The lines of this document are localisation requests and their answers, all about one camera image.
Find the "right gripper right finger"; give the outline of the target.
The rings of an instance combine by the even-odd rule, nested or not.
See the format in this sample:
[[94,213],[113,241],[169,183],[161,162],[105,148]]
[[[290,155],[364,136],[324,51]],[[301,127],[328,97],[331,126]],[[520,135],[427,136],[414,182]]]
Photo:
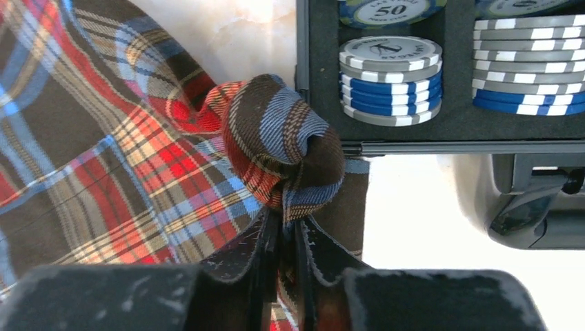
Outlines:
[[382,270],[311,217],[295,222],[301,330],[544,330],[526,288],[499,270]]

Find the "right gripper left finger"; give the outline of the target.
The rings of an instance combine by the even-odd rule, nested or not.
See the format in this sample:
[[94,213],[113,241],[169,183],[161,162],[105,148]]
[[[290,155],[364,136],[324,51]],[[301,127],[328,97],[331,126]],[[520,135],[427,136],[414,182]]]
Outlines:
[[262,210],[199,263],[45,265],[1,307],[2,330],[267,330],[280,217]]

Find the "plaid flannel shirt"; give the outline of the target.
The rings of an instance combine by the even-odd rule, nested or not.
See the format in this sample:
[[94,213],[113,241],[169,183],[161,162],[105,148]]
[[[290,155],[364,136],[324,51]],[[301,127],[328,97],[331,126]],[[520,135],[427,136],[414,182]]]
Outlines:
[[199,263],[272,210],[267,330],[301,330],[295,222],[360,260],[368,171],[281,77],[215,83],[130,1],[1,2],[1,307],[45,265]]

